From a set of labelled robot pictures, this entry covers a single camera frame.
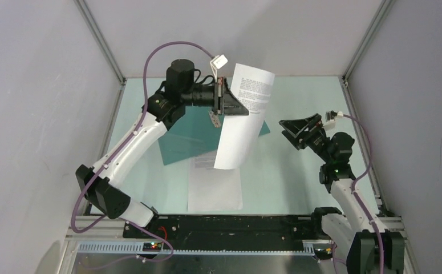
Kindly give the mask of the printed white paper sheet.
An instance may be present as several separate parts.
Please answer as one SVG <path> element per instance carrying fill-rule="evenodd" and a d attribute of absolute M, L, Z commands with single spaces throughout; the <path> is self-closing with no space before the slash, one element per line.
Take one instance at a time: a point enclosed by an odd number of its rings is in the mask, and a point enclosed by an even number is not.
<path fill-rule="evenodd" d="M 213 168 L 232 170 L 246 162 L 264 123 L 274 79 L 272 72 L 236 64 L 231 92 L 249 115 L 224 117 Z"/>

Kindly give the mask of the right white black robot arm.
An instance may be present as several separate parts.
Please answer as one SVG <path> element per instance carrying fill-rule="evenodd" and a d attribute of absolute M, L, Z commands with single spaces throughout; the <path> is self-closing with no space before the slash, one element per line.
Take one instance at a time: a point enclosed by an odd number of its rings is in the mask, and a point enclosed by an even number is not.
<path fill-rule="evenodd" d="M 355 139 L 346 132 L 329 137 L 342 112 L 328 111 L 323 122 L 320 114 L 304 119 L 280 120 L 283 136 L 297 150 L 311 149 L 324 164 L 319 170 L 320 184 L 338 202 L 338 208 L 316 208 L 312 214 L 311 233 L 329 237 L 332 250 L 341 251 L 347 273 L 403 273 L 405 240 L 390 229 L 375 211 L 368 208 L 358 188 L 360 177 L 354 175 L 350 157 Z"/>

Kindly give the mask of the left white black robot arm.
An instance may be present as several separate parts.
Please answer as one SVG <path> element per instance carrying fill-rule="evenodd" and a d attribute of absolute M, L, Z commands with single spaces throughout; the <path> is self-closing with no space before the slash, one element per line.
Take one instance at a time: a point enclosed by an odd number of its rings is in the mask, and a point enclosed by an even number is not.
<path fill-rule="evenodd" d="M 136 162 L 160 137 L 185 115 L 187 107 L 209 107 L 214 115 L 247 116 L 249 110 L 230 91 L 226 78 L 217 75 L 227 64 L 223 55 L 210 61 L 211 82 L 197 81 L 196 68 L 188 59 L 176 59 L 166 71 L 166 79 L 145 99 L 138 120 L 117 145 L 92 167 L 79 166 L 76 178 L 81 196 L 110 219 L 124 219 L 137 225 L 144 237 L 159 230 L 153 208 L 134 201 L 120 190 Z"/>

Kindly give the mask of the right controller board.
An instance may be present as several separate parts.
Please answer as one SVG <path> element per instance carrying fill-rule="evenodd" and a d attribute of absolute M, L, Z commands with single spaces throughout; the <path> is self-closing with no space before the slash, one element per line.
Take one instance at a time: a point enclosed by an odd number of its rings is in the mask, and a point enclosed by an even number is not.
<path fill-rule="evenodd" d="M 314 247 L 313 258 L 317 261 L 333 260 L 333 247 Z"/>

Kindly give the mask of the controller board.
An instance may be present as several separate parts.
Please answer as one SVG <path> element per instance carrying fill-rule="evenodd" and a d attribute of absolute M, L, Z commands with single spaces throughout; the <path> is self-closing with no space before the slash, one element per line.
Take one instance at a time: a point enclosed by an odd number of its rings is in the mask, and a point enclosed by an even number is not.
<path fill-rule="evenodd" d="M 162 242 L 144 242 L 142 246 L 143 252 L 160 252 L 163 250 Z"/>
<path fill-rule="evenodd" d="M 314 247 L 313 258 L 317 261 L 333 260 L 333 247 Z"/>

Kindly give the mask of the left controller board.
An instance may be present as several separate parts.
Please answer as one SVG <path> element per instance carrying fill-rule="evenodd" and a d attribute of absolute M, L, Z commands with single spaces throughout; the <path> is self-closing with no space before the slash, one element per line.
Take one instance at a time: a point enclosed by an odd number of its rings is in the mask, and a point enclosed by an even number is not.
<path fill-rule="evenodd" d="M 142 246 L 143 252 L 160 252 L 163 250 L 162 242 L 144 242 Z"/>

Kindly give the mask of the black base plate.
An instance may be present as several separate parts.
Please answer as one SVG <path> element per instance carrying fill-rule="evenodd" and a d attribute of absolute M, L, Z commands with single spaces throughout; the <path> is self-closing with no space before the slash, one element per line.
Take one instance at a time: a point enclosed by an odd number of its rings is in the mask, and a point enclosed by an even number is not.
<path fill-rule="evenodd" d="M 329 239 L 311 215 L 161 215 L 146 229 L 179 251 L 302 251 Z"/>

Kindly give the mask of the aluminium frame rail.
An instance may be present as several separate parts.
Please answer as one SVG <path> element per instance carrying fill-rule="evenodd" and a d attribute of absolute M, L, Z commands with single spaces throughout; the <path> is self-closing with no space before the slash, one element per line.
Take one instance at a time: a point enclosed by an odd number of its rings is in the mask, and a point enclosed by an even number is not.
<path fill-rule="evenodd" d="M 176 255 L 311 255 L 330 246 L 308 215 L 163 215 L 148 228 Z M 80 251 L 157 254 L 156 242 L 125 221 L 103 219 L 87 232 L 68 230 Z"/>

